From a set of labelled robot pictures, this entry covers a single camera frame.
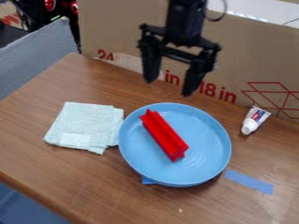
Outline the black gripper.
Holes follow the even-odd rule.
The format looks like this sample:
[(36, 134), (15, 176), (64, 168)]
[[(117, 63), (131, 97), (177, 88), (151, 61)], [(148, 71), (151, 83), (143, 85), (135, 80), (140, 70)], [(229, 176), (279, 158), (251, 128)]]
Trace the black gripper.
[(207, 3), (208, 0), (169, 0), (164, 26), (139, 26), (144, 80), (151, 83), (157, 79), (163, 57), (188, 63), (183, 96), (192, 95), (199, 88), (220, 51), (220, 45), (201, 36)]

